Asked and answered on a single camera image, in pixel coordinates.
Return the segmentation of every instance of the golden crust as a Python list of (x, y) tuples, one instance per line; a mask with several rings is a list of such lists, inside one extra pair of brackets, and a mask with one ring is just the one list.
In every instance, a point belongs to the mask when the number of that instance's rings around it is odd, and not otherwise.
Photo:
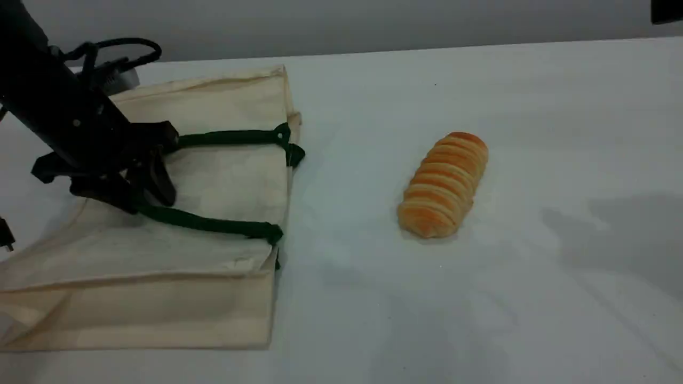
[(422, 160), (398, 206), (401, 228), (424, 238), (453, 234), (472, 208), (488, 148), (470, 133), (453, 132)]

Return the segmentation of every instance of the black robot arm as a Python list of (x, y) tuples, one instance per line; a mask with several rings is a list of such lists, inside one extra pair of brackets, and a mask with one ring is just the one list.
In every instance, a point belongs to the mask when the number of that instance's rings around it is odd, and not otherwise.
[[(144, 191), (173, 205), (176, 190), (162, 155), (177, 145), (178, 132), (169, 122), (129, 122), (105, 93), (112, 79), (158, 59), (159, 45), (124, 38), (62, 53), (48, 45), (20, 0), (0, 1), (0, 40), (0, 104), (54, 151), (36, 161), (34, 176), (45, 183), (69, 176), (72, 194), (131, 214), (137, 213), (135, 201)], [(153, 52), (95, 66), (100, 49), (119, 44), (144, 44)], [(65, 61), (82, 56), (83, 69), (75, 74)]]

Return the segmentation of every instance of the gray wall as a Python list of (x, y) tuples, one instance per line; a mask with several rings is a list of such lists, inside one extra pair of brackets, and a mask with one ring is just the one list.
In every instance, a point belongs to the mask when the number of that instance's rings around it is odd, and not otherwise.
[(140, 36), (164, 60), (683, 35), (650, 25), (650, 0), (24, 1), (63, 50)]

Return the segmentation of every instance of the green rope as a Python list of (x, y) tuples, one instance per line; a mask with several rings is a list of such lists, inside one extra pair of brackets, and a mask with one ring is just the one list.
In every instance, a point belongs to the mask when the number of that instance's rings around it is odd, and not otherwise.
[[(233, 146), (253, 144), (277, 144), (285, 150), (287, 166), (296, 167), (306, 152), (296, 144), (289, 142), (292, 131), (287, 123), (277, 126), (273, 131), (217, 131), (193, 135), (183, 135), (178, 140), (178, 146), (167, 151), (175, 152), (182, 148), (196, 146)], [(279, 225), (259, 221), (232, 221), (209, 219), (194, 215), (183, 210), (153, 206), (140, 196), (135, 202), (137, 210), (146, 217), (192, 230), (218, 232), (226, 234), (241, 234), (248, 238), (263, 238), (268, 244), (275, 246), (282, 238), (283, 232)]]

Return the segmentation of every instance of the table surface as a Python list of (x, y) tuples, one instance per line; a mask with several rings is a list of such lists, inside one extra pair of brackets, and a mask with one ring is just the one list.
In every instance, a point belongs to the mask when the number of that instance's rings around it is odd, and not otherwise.
[[(284, 63), (304, 117), (269, 351), (0, 355), (6, 383), (681, 383), (683, 38), (159, 63), (144, 85)], [(490, 148), (456, 236), (395, 207), (434, 142)], [(18, 246), (68, 181), (0, 123)]]

